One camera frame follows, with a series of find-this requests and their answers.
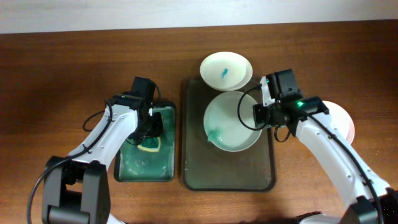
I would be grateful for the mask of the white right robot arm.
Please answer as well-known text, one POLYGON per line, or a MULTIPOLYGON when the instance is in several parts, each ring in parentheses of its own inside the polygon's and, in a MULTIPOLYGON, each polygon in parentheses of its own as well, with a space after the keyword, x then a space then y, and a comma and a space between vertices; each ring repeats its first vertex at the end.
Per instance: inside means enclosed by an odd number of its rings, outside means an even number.
POLYGON ((397 223, 397 191, 339 133, 324 102, 303 97, 293 70, 262 77, 256 89, 262 91, 262 103, 253 107, 255 127, 288 128, 316 157, 345 206, 341 218, 312 212, 293 223, 397 223))

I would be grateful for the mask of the green and yellow sponge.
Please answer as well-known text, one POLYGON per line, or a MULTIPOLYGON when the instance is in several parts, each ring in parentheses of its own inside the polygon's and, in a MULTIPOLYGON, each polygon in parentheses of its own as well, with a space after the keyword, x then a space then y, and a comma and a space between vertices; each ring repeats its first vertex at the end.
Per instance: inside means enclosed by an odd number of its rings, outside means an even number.
POLYGON ((145 152, 159 152, 161 147, 160 137, 144 139, 137 148, 145 152))

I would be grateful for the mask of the white plate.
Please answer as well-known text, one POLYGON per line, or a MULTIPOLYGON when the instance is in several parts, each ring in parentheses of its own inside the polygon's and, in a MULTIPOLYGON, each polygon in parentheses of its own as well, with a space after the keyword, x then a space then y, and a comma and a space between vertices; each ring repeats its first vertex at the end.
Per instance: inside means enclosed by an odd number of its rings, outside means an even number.
POLYGON ((219 91, 235 91, 252 78, 248 59, 234 52, 217 52, 207 56, 200 65, 200 75, 210 87, 219 91))
POLYGON ((349 113, 336 103, 330 101, 323 101, 323 103, 329 109, 341 135, 351 144, 355 136, 355 126, 349 113))

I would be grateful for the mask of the white plate bottom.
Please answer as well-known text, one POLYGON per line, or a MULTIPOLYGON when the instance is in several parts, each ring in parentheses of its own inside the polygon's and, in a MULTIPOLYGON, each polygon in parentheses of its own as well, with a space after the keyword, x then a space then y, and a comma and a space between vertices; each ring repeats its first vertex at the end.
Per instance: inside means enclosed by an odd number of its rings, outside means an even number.
POLYGON ((355 126, 349 113, 336 103, 330 101, 323 101, 323 103, 329 109, 341 135, 351 144, 355 136, 355 126))

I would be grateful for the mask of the white plate top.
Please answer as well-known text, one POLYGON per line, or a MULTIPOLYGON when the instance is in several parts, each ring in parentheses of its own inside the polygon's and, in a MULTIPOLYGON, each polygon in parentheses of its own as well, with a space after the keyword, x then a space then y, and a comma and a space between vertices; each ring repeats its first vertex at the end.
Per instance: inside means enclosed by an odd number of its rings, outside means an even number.
POLYGON ((219 91, 235 91, 252 78, 248 59, 234 52, 217 52, 207 56, 200 65, 200 75, 210 87, 219 91))

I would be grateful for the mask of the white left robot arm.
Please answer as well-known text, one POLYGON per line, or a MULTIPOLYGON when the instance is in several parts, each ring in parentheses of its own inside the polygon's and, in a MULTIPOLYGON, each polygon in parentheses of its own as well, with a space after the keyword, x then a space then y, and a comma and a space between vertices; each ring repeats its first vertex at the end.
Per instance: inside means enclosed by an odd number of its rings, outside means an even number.
POLYGON ((129 91, 106 100, 103 117, 78 147, 48 160, 39 177, 43 223, 119 223, 111 214, 108 169, 126 141, 138 145, 161 135, 161 115, 152 112, 158 89, 136 77, 129 91))

